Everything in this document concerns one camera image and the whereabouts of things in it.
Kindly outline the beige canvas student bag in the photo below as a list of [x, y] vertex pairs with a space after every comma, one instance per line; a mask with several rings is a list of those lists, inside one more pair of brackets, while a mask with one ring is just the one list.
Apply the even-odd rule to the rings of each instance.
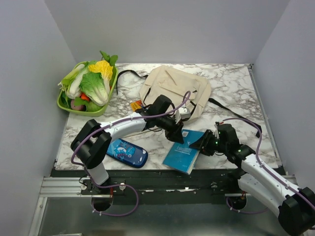
[[207, 102], [211, 102], [222, 109], [231, 112], [234, 116], [244, 119], [246, 123], [251, 121], [225, 107], [220, 102], [211, 98], [211, 86], [203, 76], [193, 75], [170, 66], [162, 65], [153, 69], [148, 75], [140, 76], [134, 70], [123, 70], [118, 77], [125, 73], [132, 73], [137, 77], [145, 78], [140, 89], [140, 100], [144, 105], [153, 103], [159, 95], [165, 95], [178, 106], [187, 91], [190, 91], [190, 98], [187, 102], [191, 114], [191, 120], [201, 116]]

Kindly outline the blue pencil case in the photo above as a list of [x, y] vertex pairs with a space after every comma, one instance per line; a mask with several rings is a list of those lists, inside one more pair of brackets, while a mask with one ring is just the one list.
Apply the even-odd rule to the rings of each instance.
[[114, 140], [106, 155], [133, 168], [142, 168], [148, 159], [148, 152], [140, 146], [123, 139]]

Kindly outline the blue notebook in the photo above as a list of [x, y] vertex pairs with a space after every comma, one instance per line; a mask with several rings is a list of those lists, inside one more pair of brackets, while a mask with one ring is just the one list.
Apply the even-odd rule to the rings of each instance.
[[204, 133], [201, 131], [183, 129], [182, 135], [184, 143], [173, 144], [163, 161], [163, 165], [190, 175], [199, 155], [199, 151], [197, 149], [190, 148], [189, 146], [201, 138], [203, 134]]

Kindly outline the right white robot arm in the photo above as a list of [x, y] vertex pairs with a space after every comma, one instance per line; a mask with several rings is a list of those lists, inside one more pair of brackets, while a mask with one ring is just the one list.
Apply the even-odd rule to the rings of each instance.
[[190, 148], [206, 156], [223, 153], [237, 171], [226, 181], [233, 193], [249, 193], [278, 218], [291, 236], [299, 236], [315, 225], [315, 194], [290, 182], [258, 157], [258, 152], [240, 143], [231, 124], [217, 123], [216, 130], [206, 130]]

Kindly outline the colourful children's book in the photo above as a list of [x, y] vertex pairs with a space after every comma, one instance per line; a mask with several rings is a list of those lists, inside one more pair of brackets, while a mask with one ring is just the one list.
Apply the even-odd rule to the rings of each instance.
[[137, 101], [131, 102], [130, 106], [131, 106], [131, 109], [132, 109], [133, 112], [135, 112], [138, 109], [142, 109], [144, 107], [144, 105], [143, 105], [141, 100], [137, 100]]

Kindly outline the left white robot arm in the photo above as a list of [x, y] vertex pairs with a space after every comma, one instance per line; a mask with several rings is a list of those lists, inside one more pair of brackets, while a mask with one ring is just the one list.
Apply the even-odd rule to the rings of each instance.
[[160, 95], [147, 109], [140, 109], [127, 117], [106, 124], [98, 123], [95, 119], [89, 120], [70, 145], [73, 150], [71, 162], [85, 168], [96, 193], [106, 193], [109, 189], [109, 175], [102, 162], [110, 144], [116, 139], [154, 126], [165, 131], [167, 140], [182, 144], [184, 142], [183, 122], [169, 114], [183, 107], [189, 96], [188, 91], [182, 103], [171, 111], [168, 111], [171, 100]]

